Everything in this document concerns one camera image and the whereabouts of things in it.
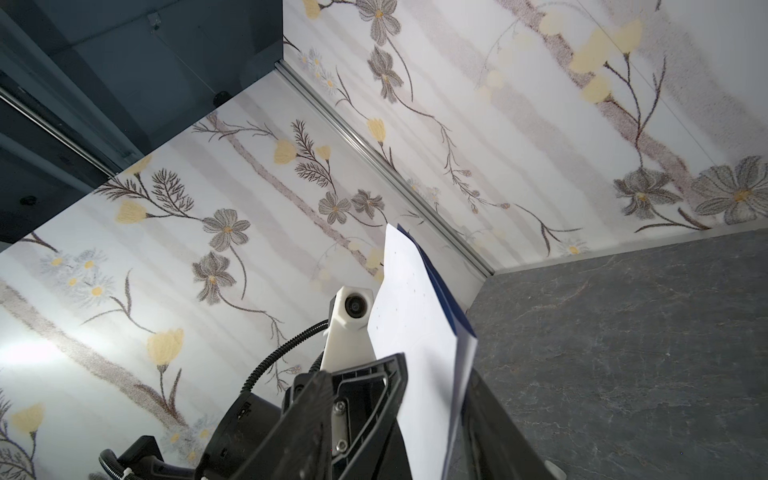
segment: paper sheet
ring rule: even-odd
[[[391,225],[384,265],[371,343],[376,358],[406,355],[408,386],[397,418],[412,477],[444,478],[477,339],[429,259]]]

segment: marble surface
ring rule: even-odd
[[[494,276],[475,366],[569,479],[768,478],[768,230]],[[455,449],[449,478],[467,478]]]

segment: camera lens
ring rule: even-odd
[[[368,304],[366,299],[354,293],[346,298],[344,308],[346,309],[346,314],[352,318],[361,318],[368,311]]]

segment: leaf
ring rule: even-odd
[[[296,165],[294,170],[298,173],[299,178],[303,178],[310,182],[316,182],[321,187],[328,186],[329,179],[327,177],[327,172],[318,164],[306,162]]]
[[[194,206],[194,200],[184,192],[184,185],[177,174],[165,168],[152,175],[152,194],[168,210],[185,214]]]
[[[299,150],[303,155],[314,158],[313,147],[315,142],[312,141],[310,135],[304,130],[304,122],[296,120],[291,124],[293,132],[296,134],[296,143],[299,145]]]
[[[174,387],[170,389],[170,395],[168,396],[168,405],[170,406],[170,410],[174,414],[176,413],[176,388],[179,386],[180,378],[181,378],[181,369],[179,369],[179,373],[176,374],[176,379],[174,380]]]
[[[134,385],[134,387],[136,387],[137,389],[149,395],[149,398],[153,399],[155,403],[163,407],[163,410],[166,410],[166,411],[168,410],[168,405],[165,404],[165,400],[163,400],[163,397],[161,397],[160,394],[157,393],[157,390],[143,383],[137,383],[136,385]]]
[[[645,225],[644,227],[640,227],[634,232],[640,232],[642,230],[645,230],[646,228],[653,228],[653,227],[680,227],[677,223],[653,223],[651,225]]]
[[[125,312],[126,312],[126,309],[125,309],[125,305],[123,305],[123,303],[120,301],[120,299],[118,299],[116,296],[111,296],[111,297],[109,297],[109,298],[111,298],[112,300],[114,300],[114,302],[115,302],[117,305],[119,305],[119,306],[120,306],[120,308],[122,308],[122,309],[123,309],[123,313],[125,313]]]
[[[126,311],[127,314],[131,314],[131,284],[128,282],[128,276],[131,275],[131,271],[125,274],[125,298],[127,300]]]
[[[547,230],[549,230],[549,231],[551,231],[551,232],[578,232],[578,231],[579,231],[579,230],[581,230],[582,228],[583,228],[583,227],[579,227],[579,228],[570,228],[570,229],[568,229],[568,230],[555,230],[554,228],[548,228]]]
[[[544,243],[547,244],[547,257],[549,257],[549,254],[552,252],[552,246],[549,244],[549,239],[547,238],[547,230],[545,229],[544,224],[541,224],[541,236],[544,238]]]
[[[682,218],[684,218],[688,223],[693,225],[694,227],[700,228],[701,230],[709,230],[711,227],[708,227],[707,225],[704,225],[698,220],[695,220],[690,215],[686,214],[682,208],[678,208],[677,212],[680,214]]]
[[[125,182],[119,178],[111,178],[107,183],[102,184],[94,190],[95,194],[105,195],[109,200],[117,200],[120,197],[144,198],[138,185],[133,179],[127,179]]]

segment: yellow flower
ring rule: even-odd
[[[538,30],[544,35],[557,35],[563,32],[563,15],[554,10],[547,13],[538,24]]]
[[[386,129],[384,128],[384,120],[381,118],[371,118],[368,120],[368,130],[371,131],[371,135],[376,139],[377,142],[380,144],[384,143],[384,139],[386,138]]]
[[[366,261],[366,267],[379,268],[384,261],[384,250],[373,247],[368,254],[368,260]]]
[[[294,158],[296,158],[296,147],[288,140],[278,141],[275,149],[275,163],[278,165],[289,164]]]
[[[318,147],[315,149],[317,154],[325,161],[328,161],[331,158],[331,147],[328,145],[324,145],[322,147]]]
[[[45,414],[43,404],[35,403],[28,409],[11,415],[11,424],[22,432],[35,433],[40,428],[40,424],[43,423],[43,414]]]
[[[504,75],[498,70],[491,70],[485,77],[485,84],[490,88],[501,88],[504,86]]]
[[[611,86],[602,74],[595,75],[581,91],[581,97],[592,104],[599,104],[610,94]]]
[[[147,352],[158,369],[161,369],[161,367],[167,367],[179,355],[183,343],[182,329],[155,333],[147,340]]]
[[[133,200],[123,200],[114,221],[118,223],[139,223],[147,218],[147,209]]]
[[[592,32],[581,50],[574,53],[568,67],[576,73],[596,71],[608,60],[611,48],[613,48],[611,39],[608,38],[602,28],[598,27]]]
[[[146,157],[142,158],[135,164],[131,165],[130,167],[126,168],[123,172],[127,175],[135,175],[141,173],[141,171],[144,168],[147,168],[147,165],[149,165],[149,162],[152,160],[152,154],[147,155]]]
[[[304,2],[304,12],[309,20],[314,20],[320,16],[320,5],[315,0],[302,0]]]
[[[640,44],[643,38],[643,22],[638,18],[619,28],[614,34],[614,42],[621,53],[630,53]]]

